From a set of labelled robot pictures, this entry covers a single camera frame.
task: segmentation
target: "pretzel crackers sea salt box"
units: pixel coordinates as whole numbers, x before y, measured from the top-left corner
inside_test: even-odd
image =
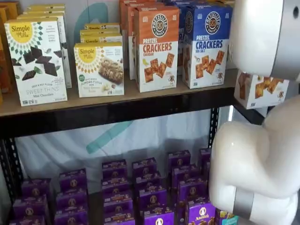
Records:
[[[220,3],[186,7],[183,81],[189,88],[224,83],[232,8]]]
[[[135,68],[140,92],[176,87],[178,25],[177,7],[135,10]]]

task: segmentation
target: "white snack box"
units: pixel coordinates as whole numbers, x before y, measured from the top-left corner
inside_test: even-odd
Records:
[[[234,97],[246,108],[278,105],[285,100],[288,80],[249,75],[239,70]]]
[[[121,42],[76,44],[74,54],[80,98],[124,95]]]
[[[67,101],[57,18],[11,20],[5,30],[21,106]]]

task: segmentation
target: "blue cracker box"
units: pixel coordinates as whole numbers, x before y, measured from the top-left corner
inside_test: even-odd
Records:
[[[232,10],[218,2],[187,7],[182,79],[190,89],[224,83]]]
[[[153,173],[157,170],[157,162],[154,157],[132,163],[133,177]]]
[[[117,194],[103,195],[103,211],[122,212],[124,210],[133,209],[133,201],[131,191],[123,191]]]
[[[127,177],[127,163],[126,160],[116,160],[102,163],[103,179],[124,176]]]
[[[89,224],[88,209],[86,205],[72,206],[56,211],[55,225]]]
[[[87,202],[87,192],[84,188],[70,189],[65,192],[60,192],[56,196],[56,207],[58,210],[70,206],[86,205]]]
[[[101,181],[103,194],[116,194],[130,189],[127,177],[107,178]]]

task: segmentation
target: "pretzel crisps logo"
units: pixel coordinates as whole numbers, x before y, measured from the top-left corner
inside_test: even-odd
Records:
[[[168,20],[163,14],[157,14],[152,21],[153,34],[161,38],[168,30]]]

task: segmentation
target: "purple box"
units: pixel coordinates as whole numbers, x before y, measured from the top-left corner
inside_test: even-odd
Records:
[[[154,157],[132,163],[132,176],[143,176],[157,170],[157,163]]]
[[[127,164],[126,160],[117,160],[107,163],[102,163],[102,175],[103,179],[113,177],[127,177]]]
[[[106,213],[104,215],[104,225],[134,225],[135,217],[133,210],[125,210],[121,213]]]
[[[199,197],[186,203],[186,224],[215,224],[216,208],[208,198]]]
[[[86,205],[72,206],[56,211],[54,218],[55,225],[82,224],[88,225],[88,210]]]
[[[149,209],[143,212],[144,225],[174,225],[174,210],[169,206]]]
[[[46,195],[50,200],[50,181],[51,179],[25,179],[22,183],[23,197],[38,197]]]
[[[60,189],[67,191],[74,188],[87,189],[87,179],[85,169],[63,172],[60,174]]]
[[[103,202],[104,213],[122,212],[124,210],[133,209],[131,191],[103,195]]]
[[[172,169],[172,188],[177,189],[178,181],[187,180],[199,175],[199,169],[195,164],[174,167]]]
[[[43,216],[26,217],[25,219],[12,220],[9,225],[45,225]]]
[[[103,194],[117,194],[130,189],[130,183],[127,177],[103,179],[101,184]]]
[[[76,188],[60,192],[56,196],[56,207],[58,210],[70,206],[86,205],[88,202],[86,189]]]

